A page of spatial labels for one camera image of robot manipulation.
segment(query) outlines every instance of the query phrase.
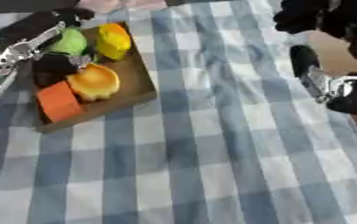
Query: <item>tablecloth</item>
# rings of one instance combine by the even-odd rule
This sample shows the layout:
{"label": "tablecloth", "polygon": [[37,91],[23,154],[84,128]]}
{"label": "tablecloth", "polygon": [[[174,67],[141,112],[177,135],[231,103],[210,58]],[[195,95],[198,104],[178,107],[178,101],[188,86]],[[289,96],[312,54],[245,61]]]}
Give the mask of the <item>tablecloth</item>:
{"label": "tablecloth", "polygon": [[[52,134],[0,101],[0,223],[357,224],[357,128],[293,78],[275,1],[122,10],[158,98]],[[0,26],[23,15],[0,15]]]}

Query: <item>wooden floor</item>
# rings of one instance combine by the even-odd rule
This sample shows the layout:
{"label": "wooden floor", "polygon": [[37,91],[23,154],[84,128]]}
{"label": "wooden floor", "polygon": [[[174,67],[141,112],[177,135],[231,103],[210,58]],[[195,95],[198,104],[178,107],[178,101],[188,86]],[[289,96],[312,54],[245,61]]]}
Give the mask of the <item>wooden floor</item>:
{"label": "wooden floor", "polygon": [[350,55],[345,41],[314,31],[310,35],[310,42],[326,71],[357,72],[357,59]]}

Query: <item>orange block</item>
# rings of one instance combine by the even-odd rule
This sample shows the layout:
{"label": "orange block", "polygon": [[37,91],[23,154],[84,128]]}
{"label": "orange block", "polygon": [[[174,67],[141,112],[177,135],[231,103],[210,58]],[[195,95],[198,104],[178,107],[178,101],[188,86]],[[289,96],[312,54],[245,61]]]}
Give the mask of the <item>orange block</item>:
{"label": "orange block", "polygon": [[82,113],[81,105],[65,81],[61,81],[37,92],[44,113],[52,122],[58,122]]}

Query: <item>checkered tablecloth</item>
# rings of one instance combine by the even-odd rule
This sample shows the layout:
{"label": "checkered tablecloth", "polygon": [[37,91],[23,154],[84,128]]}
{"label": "checkered tablecloth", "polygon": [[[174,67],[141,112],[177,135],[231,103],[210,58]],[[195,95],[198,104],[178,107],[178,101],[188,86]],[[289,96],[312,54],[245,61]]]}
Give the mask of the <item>checkered tablecloth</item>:
{"label": "checkered tablecloth", "polygon": [[159,97],[52,134],[21,75],[0,101],[0,223],[357,224],[357,128],[292,77],[272,11],[98,17],[129,19]]}

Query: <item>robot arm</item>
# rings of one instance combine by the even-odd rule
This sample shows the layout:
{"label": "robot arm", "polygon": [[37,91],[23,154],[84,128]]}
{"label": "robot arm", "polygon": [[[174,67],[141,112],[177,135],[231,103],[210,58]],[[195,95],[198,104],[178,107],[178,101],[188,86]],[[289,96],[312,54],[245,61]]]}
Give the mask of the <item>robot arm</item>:
{"label": "robot arm", "polygon": [[[276,29],[282,32],[321,30],[344,39],[357,59],[357,0],[283,0],[274,20]],[[329,75],[308,46],[293,46],[290,56],[295,75],[318,103],[357,115],[357,73]]]}
{"label": "robot arm", "polygon": [[0,96],[14,81],[21,61],[40,57],[64,29],[93,16],[83,9],[41,11],[0,30]]}

